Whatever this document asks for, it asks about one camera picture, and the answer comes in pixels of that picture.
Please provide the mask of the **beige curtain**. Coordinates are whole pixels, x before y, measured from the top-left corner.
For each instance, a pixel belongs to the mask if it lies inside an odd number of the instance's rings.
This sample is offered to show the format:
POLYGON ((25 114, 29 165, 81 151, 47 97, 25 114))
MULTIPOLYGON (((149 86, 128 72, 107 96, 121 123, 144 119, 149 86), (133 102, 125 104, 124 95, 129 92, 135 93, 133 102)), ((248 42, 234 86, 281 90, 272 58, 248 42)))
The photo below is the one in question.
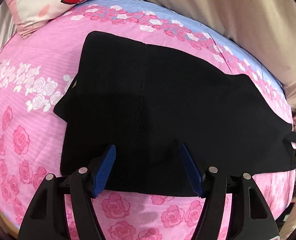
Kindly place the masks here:
POLYGON ((207 25, 250 52, 283 84, 296 109, 294 0, 146 0, 207 25))

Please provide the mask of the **black pants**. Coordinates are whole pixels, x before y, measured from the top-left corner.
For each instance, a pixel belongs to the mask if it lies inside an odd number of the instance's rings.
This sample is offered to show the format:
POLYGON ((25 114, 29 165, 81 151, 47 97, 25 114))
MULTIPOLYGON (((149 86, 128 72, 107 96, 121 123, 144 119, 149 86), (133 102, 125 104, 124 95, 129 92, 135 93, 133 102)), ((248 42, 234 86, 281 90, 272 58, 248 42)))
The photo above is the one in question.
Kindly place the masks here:
POLYGON ((291 171, 296 132, 245 74, 183 51, 93 31, 54 113, 67 123, 60 172, 116 158, 111 191, 193 197, 216 167, 228 176, 291 171))

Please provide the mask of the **pink floral bed sheet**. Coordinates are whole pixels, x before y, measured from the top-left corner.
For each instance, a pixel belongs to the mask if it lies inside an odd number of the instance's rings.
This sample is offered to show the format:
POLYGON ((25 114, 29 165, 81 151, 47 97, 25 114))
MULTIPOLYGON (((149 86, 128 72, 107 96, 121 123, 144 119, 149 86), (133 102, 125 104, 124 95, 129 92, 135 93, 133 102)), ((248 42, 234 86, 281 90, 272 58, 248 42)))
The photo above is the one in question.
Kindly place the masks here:
MULTIPOLYGON (((291 121, 279 82, 249 53, 207 26, 141 0, 77 5, 0 53, 0 210, 19 228, 48 173, 60 176, 66 122, 53 112, 75 77, 91 31, 105 31, 198 56, 228 74, 245 73, 269 106, 291 121)), ((295 171, 255 175, 274 218, 292 199, 295 171)), ((191 239, 205 200, 103 192, 93 200, 108 239, 191 239)))

